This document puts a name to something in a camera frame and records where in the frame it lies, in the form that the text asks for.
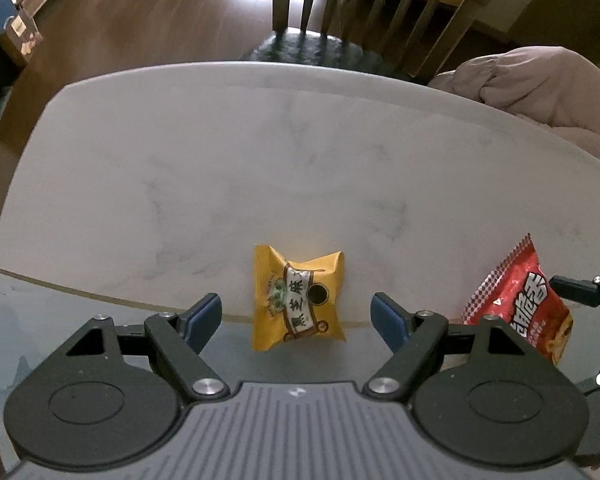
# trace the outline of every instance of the checkered package edge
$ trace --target checkered package edge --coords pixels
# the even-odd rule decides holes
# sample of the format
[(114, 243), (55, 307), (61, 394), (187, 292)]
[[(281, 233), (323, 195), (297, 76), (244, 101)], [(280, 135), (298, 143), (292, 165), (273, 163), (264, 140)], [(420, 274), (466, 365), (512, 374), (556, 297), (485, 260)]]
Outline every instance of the checkered package edge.
[(509, 255), (487, 275), (485, 280), (478, 287), (478, 290), (471, 296), (469, 303), (467, 303), (462, 310), (462, 316), (460, 317), (462, 324), (467, 324), (474, 318), (476, 313), (484, 307), (487, 299), (498, 286), (504, 274), (509, 270), (509, 267), (515, 262), (516, 258), (529, 247), (529, 245), (531, 245), (531, 234), (527, 233)]

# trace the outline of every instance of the white label on box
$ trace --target white label on box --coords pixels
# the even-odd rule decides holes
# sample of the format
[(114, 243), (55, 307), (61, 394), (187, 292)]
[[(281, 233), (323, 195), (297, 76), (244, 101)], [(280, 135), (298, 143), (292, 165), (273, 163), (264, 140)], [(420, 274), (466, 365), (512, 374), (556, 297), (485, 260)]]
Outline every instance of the white label on box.
[(16, 16), (11, 22), (11, 28), (20, 37), (27, 30), (27, 25), (24, 24), (20, 16)]

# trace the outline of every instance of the wooden chair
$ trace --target wooden chair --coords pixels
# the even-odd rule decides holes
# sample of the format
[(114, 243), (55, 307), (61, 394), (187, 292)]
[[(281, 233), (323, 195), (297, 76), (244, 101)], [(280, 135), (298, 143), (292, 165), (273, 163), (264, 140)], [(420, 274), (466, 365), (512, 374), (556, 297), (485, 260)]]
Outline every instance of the wooden chair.
[[(378, 19), (386, 0), (375, 0), (368, 12), (363, 25), (362, 46), (347, 41), (354, 22), (360, 22), (360, 19), (364, 18), (360, 15), (362, 0), (326, 0), (319, 34), (307, 31), (314, 0), (304, 0), (300, 29), (288, 26), (290, 0), (273, 0), (274, 33), (261, 46), (243, 57), (243, 60), (328, 66), (405, 78), (426, 84), (436, 75), (473, 23), (478, 10), (488, 1), (463, 0), (419, 67), (409, 74), (401, 73), (400, 70), (421, 40), (440, 0), (427, 1), (410, 35), (401, 47), (399, 62), (395, 66), (368, 49), (370, 37), (378, 33)], [(412, 0), (400, 0), (384, 37), (379, 42), (380, 54), (387, 54), (387, 47), (402, 27), (411, 2)], [(337, 14), (340, 15), (339, 38), (327, 35)]]

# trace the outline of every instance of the gray ribbed surface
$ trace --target gray ribbed surface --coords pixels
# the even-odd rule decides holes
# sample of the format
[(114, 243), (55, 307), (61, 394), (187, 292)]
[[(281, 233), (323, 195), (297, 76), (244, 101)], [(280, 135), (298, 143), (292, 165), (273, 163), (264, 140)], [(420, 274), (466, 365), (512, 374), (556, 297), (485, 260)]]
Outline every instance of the gray ribbed surface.
[(542, 472), (488, 472), (456, 462), (416, 431), (400, 404), (350, 383), (245, 383), (200, 404), (162, 448), (107, 472), (61, 473), (23, 463), (12, 480), (486, 480), (585, 479), (562, 463)]

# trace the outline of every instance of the beige fabric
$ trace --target beige fabric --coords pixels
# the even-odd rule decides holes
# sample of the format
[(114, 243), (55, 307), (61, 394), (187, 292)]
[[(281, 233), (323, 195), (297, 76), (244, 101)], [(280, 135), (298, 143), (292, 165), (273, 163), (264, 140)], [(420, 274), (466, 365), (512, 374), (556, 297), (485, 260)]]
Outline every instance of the beige fabric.
[(600, 70), (562, 47), (478, 57), (429, 86), (530, 120), (600, 160)]

